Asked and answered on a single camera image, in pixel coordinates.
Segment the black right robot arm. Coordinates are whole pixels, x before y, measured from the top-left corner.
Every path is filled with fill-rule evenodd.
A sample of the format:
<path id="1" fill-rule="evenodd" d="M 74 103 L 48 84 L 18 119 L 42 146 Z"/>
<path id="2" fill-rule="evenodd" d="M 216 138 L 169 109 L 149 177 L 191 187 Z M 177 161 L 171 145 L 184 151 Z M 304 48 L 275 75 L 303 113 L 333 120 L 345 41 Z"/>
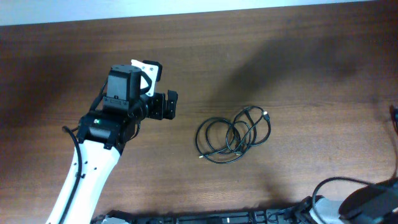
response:
<path id="1" fill-rule="evenodd" d="M 363 187 L 343 201 L 318 196 L 330 182 L 347 182 Z M 397 223 L 397 168 L 393 176 L 378 183 L 352 177 L 329 177 L 294 212 L 297 223 Z"/>

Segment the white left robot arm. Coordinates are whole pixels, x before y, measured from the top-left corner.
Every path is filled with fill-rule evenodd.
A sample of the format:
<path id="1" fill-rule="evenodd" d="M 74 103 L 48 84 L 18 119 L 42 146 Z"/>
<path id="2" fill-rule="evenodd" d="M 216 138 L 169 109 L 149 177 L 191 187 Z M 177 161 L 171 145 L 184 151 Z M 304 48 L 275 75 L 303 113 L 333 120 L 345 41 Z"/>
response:
<path id="1" fill-rule="evenodd" d="M 174 119 L 176 91 L 155 92 L 162 65 L 132 60 L 113 65 L 98 96 L 75 129 L 70 170 L 47 223 L 89 223 L 103 187 L 126 144 L 135 138 L 141 121 Z"/>

